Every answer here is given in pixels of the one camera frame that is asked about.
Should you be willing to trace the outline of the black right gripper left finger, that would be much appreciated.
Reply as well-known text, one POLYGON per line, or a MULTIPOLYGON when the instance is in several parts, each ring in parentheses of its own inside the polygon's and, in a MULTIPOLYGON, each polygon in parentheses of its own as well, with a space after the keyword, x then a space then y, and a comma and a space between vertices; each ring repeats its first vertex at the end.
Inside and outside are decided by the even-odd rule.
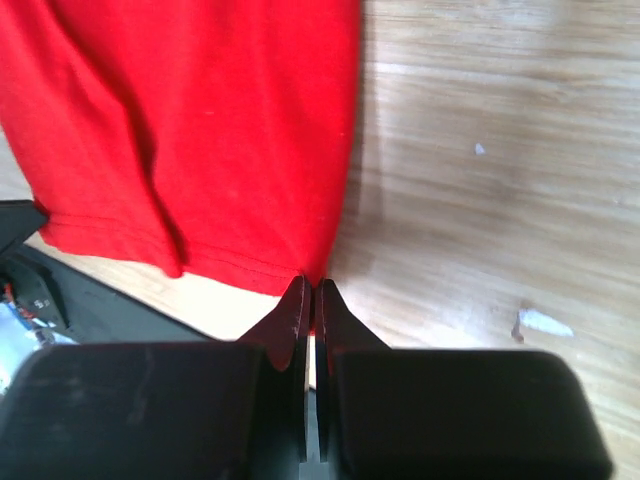
POLYGON ((5 479, 295 479, 311 286, 236 341, 54 346, 1 405, 5 479))

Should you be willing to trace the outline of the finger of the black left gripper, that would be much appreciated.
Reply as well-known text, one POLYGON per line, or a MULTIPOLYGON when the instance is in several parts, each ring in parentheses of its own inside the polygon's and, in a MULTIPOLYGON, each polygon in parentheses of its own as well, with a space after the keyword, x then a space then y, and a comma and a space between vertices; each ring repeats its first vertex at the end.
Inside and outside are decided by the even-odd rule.
POLYGON ((32 200, 0 203, 0 256, 4 258, 43 227, 49 216, 32 200))

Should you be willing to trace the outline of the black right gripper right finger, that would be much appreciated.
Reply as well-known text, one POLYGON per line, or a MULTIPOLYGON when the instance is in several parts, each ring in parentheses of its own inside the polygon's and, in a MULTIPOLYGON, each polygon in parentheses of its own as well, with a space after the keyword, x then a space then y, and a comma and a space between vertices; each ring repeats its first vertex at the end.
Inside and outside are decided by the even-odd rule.
POLYGON ((608 479, 582 386, 531 350, 394 349, 315 294, 320 457, 334 479, 608 479))

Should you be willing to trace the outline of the red t shirt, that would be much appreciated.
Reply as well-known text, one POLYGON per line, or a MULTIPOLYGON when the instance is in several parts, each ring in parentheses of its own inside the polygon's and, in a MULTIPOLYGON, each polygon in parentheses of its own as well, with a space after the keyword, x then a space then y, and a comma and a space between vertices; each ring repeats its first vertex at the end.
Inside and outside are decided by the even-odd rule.
POLYGON ((353 145, 357 1, 5 1, 1 126, 70 254, 317 283, 353 145))

